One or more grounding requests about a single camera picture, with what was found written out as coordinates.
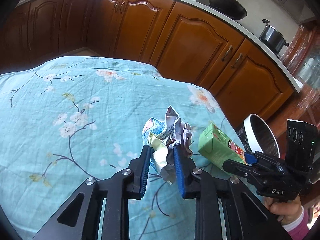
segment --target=frying pan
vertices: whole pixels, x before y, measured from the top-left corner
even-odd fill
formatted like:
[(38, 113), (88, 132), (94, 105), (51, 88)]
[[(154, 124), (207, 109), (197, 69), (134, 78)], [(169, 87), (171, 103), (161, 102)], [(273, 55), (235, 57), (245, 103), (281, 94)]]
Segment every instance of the frying pan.
[(209, 6), (233, 20), (241, 20), (248, 15), (237, 0), (209, 0)]

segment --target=cabinet panel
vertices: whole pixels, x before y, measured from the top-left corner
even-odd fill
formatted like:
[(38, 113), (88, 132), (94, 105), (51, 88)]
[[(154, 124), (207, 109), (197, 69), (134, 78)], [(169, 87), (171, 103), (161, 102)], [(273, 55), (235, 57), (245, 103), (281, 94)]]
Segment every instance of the cabinet panel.
[(63, 0), (35, 0), (31, 2), (28, 42), (32, 66), (59, 55), (59, 25)]
[(94, 0), (64, 0), (59, 32), (60, 54), (86, 46)]
[(122, 0), (95, 0), (88, 28), (87, 46), (103, 57), (109, 56), (114, 21)]
[(115, 58), (148, 63), (163, 29), (173, 0), (124, 0), (122, 18), (110, 55)]
[(237, 127), (251, 113), (268, 119), (293, 88), (278, 67), (245, 40), (209, 91), (231, 125)]
[(242, 40), (241, 34), (221, 20), (189, 5), (176, 3), (150, 63), (165, 78), (208, 89)]
[(30, 68), (27, 25), (30, 3), (16, 7), (0, 30), (0, 73)]

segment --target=metal screw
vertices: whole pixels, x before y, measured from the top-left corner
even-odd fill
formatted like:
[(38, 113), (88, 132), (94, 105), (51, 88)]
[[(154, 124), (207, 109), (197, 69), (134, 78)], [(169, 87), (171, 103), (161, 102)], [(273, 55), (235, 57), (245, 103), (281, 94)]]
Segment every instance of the metal screw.
[(240, 180), (237, 177), (231, 177), (230, 178), (231, 183), (233, 184), (238, 184), (240, 182)]
[(199, 168), (195, 168), (195, 169), (192, 170), (192, 172), (193, 172), (194, 174), (196, 174), (196, 175), (199, 175), (199, 174), (202, 173), (202, 170), (199, 169)]
[(132, 170), (130, 170), (130, 169), (124, 169), (124, 170), (122, 170), (122, 174), (123, 174), (123, 175), (130, 175), (131, 172), (132, 172)]
[(88, 179), (85, 180), (85, 183), (87, 185), (92, 185), (94, 183), (94, 181), (95, 181), (94, 178), (88, 178)]

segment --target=person's arm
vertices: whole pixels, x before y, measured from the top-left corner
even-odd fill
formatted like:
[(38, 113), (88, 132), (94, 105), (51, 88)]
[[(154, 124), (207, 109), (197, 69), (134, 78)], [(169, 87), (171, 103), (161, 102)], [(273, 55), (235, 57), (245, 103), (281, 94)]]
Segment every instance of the person's arm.
[(302, 240), (308, 233), (308, 214), (301, 206), (300, 197), (290, 203), (273, 203), (273, 198), (265, 198), (266, 208), (273, 214), (282, 216), (280, 221), (293, 240)]

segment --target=countertop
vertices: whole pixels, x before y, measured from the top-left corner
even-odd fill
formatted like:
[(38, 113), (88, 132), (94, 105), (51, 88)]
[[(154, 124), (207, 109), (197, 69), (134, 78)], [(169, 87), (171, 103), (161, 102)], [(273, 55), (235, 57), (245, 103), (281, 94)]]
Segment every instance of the countertop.
[[(24, 0), (17, 4), (17, 6), (24, 4), (26, 2), (29, 2), (32, 0)], [(239, 23), (235, 22), (234, 20), (230, 19), (229, 17), (225, 16), (224, 14), (206, 6), (199, 2), (193, 1), (193, 0), (175, 0), (178, 2), (183, 2), (186, 4), (189, 4), (193, 7), (199, 8), (203, 11), (206, 11), (207, 13), (210, 13), (212, 16), (219, 18), (229, 26), (233, 27), (234, 29), (238, 30), (242, 33), (243, 36), (245, 36), (247, 39), (252, 41), (259, 47), (271, 60), (274, 61), (274, 63), (279, 67), (279, 69), (284, 73), (284, 75), (287, 77), (288, 81), (292, 84), (292, 87), (294, 90), (299, 93), (300, 92), (300, 86), (296, 82), (296, 79), (289, 73), (287, 68), (282, 64), (282, 62), (276, 57), (275, 54), (266, 46), (264, 45), (255, 35), (253, 35), (251, 32), (249, 32), (246, 28), (242, 27)]]

